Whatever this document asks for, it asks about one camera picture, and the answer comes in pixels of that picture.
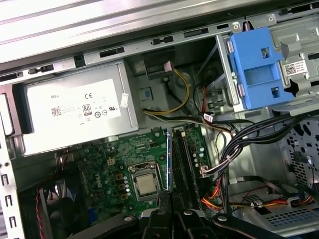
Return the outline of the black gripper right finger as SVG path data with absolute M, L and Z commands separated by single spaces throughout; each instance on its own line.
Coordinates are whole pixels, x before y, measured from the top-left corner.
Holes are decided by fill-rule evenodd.
M 228 214 L 217 214 L 211 220 L 201 211 L 186 209 L 174 203 L 180 239 L 275 239 L 277 235 Z

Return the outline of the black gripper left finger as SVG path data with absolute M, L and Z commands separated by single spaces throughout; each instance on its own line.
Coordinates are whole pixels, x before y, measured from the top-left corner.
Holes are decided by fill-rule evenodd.
M 171 237 L 171 193 L 158 194 L 158 208 L 138 218 L 119 214 L 77 234 L 73 239 L 169 239 Z

